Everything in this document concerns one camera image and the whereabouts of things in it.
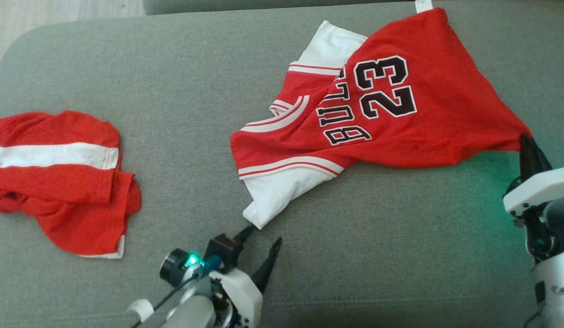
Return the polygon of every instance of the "white clothing tag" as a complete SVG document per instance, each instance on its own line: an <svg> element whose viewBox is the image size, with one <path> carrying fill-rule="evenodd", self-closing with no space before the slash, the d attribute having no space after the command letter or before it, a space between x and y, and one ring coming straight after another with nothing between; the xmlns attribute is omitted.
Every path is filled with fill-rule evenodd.
<svg viewBox="0 0 564 328"><path fill-rule="evenodd" d="M415 11L417 13L425 12L430 9L434 9L434 7L432 7L432 0L415 0Z"/></svg>
<svg viewBox="0 0 564 328"><path fill-rule="evenodd" d="M154 313L153 305L145 298L134 301L130 304L126 311L134 311L138 313L140 316L140 322L144 322Z"/></svg>

